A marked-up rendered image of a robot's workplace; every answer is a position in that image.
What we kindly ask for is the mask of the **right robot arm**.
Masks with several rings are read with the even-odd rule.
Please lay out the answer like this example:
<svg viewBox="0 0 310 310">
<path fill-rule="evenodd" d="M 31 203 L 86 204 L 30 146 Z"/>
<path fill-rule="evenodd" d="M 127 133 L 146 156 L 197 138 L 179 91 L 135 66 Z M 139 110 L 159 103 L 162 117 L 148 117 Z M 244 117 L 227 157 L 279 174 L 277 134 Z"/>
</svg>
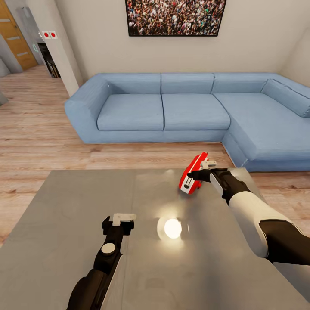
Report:
<svg viewBox="0 0 310 310">
<path fill-rule="evenodd" d="M 211 182 L 233 212 L 251 250 L 268 259 L 310 303 L 310 238 L 216 161 L 202 161 L 187 176 Z"/>
</svg>

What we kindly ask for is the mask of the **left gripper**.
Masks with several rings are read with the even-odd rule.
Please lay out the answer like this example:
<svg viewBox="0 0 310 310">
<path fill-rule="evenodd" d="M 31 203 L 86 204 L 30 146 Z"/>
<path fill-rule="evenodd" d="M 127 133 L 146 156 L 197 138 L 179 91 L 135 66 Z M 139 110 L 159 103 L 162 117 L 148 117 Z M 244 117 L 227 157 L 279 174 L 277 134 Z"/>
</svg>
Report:
<svg viewBox="0 0 310 310">
<path fill-rule="evenodd" d="M 120 226 L 113 226 L 113 221 L 109 221 L 111 216 L 108 216 L 102 222 L 102 229 L 104 235 L 109 235 L 111 233 L 118 233 L 123 239 L 123 236 L 130 235 L 132 229 L 134 229 L 134 221 L 121 221 Z"/>
</svg>

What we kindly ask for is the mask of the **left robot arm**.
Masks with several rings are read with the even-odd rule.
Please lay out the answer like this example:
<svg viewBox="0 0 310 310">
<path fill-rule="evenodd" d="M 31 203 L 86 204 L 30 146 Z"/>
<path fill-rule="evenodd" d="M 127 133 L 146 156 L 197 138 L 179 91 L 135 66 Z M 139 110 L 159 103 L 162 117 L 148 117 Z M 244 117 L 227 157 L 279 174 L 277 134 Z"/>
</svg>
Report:
<svg viewBox="0 0 310 310">
<path fill-rule="evenodd" d="M 97 253 L 94 269 L 82 277 L 74 287 L 66 310 L 105 310 L 123 263 L 121 243 L 123 236 L 134 229 L 136 214 L 114 214 L 102 222 L 103 234 L 107 235 Z"/>
</svg>

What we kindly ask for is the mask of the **radio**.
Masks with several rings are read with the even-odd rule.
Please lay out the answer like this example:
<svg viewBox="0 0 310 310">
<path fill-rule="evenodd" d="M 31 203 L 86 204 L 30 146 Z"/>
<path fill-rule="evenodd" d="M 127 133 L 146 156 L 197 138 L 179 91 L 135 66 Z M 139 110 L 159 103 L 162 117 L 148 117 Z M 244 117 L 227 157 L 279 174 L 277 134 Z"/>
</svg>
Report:
<svg viewBox="0 0 310 310">
<path fill-rule="evenodd" d="M 179 187 L 182 191 L 184 191 L 187 194 L 192 194 L 196 187 L 198 189 L 201 187 L 201 181 L 200 180 L 193 180 L 193 178 L 190 178 L 187 176 L 187 173 L 191 173 L 192 171 L 201 170 L 201 162 L 202 161 L 209 161 L 208 158 L 206 158 L 208 153 L 203 152 L 201 155 L 197 155 L 191 164 L 185 169 L 181 180 Z"/>
</svg>

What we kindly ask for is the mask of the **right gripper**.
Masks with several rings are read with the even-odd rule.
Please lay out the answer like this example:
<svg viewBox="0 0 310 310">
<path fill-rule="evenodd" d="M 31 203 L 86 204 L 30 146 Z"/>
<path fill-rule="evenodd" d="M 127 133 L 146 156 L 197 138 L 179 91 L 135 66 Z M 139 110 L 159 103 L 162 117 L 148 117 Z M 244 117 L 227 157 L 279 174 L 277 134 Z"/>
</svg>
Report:
<svg viewBox="0 0 310 310">
<path fill-rule="evenodd" d="M 210 171 L 210 169 L 203 169 L 203 170 L 193 170 L 191 173 L 187 173 L 187 176 L 190 178 L 193 178 L 193 180 L 200 180 L 208 182 L 207 179 L 205 179 L 205 173 L 207 171 Z"/>
</svg>

